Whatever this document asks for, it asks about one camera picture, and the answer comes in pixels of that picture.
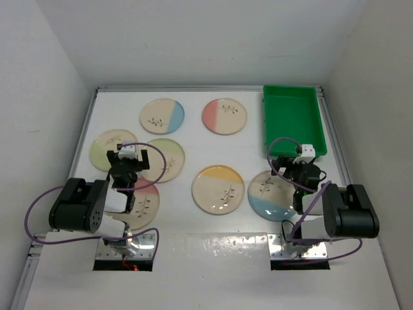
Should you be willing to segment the green and cream plate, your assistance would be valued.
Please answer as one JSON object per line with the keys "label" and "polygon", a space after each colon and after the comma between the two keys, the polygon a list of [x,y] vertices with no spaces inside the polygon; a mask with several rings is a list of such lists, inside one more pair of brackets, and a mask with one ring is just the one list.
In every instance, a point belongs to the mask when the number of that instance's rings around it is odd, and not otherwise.
{"label": "green and cream plate", "polygon": [[108,150],[117,151],[117,145],[124,141],[137,142],[137,138],[125,129],[112,129],[99,135],[91,144],[89,150],[89,159],[92,165],[100,171],[108,172],[110,162],[106,152]]}

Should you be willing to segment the light green cream plate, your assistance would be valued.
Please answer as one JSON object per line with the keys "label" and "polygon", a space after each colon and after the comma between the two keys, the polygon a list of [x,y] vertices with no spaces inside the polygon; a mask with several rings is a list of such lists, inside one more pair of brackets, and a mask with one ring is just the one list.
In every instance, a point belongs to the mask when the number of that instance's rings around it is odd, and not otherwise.
{"label": "light green cream plate", "polygon": [[[153,139],[148,143],[158,148],[166,159],[166,170],[159,183],[165,183],[177,177],[185,164],[185,152],[182,146],[175,140],[168,138]],[[155,181],[163,171],[163,158],[158,151],[151,147],[143,146],[141,148],[148,152],[150,168],[141,171],[139,175],[148,181]]]}

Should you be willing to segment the red and cream plate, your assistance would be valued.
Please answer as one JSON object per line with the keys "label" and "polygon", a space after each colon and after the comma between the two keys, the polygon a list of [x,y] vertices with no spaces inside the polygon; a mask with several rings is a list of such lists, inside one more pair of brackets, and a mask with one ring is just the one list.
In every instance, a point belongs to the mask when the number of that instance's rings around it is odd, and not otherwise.
{"label": "red and cream plate", "polygon": [[134,192],[135,202],[129,214],[107,212],[115,220],[129,224],[132,231],[147,226],[156,216],[160,206],[160,195],[155,185]]}

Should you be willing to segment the blue and cream plate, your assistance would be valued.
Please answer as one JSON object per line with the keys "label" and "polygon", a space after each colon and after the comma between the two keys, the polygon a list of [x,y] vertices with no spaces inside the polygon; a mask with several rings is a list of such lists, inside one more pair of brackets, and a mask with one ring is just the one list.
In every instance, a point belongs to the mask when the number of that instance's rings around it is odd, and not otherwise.
{"label": "blue and cream plate", "polygon": [[170,134],[183,123],[185,110],[178,101],[159,98],[146,104],[139,115],[141,125],[153,134]]}

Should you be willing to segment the yellow and cream plate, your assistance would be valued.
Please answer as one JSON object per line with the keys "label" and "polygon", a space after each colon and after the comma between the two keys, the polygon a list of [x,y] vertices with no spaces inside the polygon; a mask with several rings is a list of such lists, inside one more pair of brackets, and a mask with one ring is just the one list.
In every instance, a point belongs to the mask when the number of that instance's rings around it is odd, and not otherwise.
{"label": "yellow and cream plate", "polygon": [[197,206],[213,215],[235,211],[245,195],[240,174],[226,165],[211,165],[201,170],[192,182],[192,196]]}

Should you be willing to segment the pink and cream plate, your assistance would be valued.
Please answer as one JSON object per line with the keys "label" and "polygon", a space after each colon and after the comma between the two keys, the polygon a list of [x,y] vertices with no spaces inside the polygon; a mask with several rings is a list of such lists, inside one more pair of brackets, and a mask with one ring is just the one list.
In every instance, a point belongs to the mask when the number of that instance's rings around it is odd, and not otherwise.
{"label": "pink and cream plate", "polygon": [[201,119],[205,127],[219,135],[235,134],[247,123],[247,110],[237,100],[219,98],[210,101],[203,109]]}

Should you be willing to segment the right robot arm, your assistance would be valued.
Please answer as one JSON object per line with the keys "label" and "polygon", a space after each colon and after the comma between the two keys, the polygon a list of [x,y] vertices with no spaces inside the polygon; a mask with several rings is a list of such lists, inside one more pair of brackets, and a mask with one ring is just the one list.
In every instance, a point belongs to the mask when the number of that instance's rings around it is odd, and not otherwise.
{"label": "right robot arm", "polygon": [[[379,219],[363,185],[339,187],[326,181],[326,172],[315,158],[281,156],[268,161],[271,175],[294,186],[293,208],[301,215],[287,236],[293,245],[314,245],[349,238],[373,239],[379,234]],[[320,237],[304,237],[305,218],[319,207]]]}

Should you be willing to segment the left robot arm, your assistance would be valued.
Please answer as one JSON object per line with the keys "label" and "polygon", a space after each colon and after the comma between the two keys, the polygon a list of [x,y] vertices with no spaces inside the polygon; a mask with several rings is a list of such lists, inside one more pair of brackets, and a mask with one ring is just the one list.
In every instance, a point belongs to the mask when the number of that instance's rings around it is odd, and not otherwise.
{"label": "left robot arm", "polygon": [[139,160],[134,147],[106,153],[110,168],[105,180],[87,182],[70,178],[49,213],[53,229],[83,231],[100,236],[107,247],[123,256],[133,257],[139,250],[130,225],[108,215],[130,214],[135,204],[133,188],[137,173],[150,168],[148,152],[141,151]]}

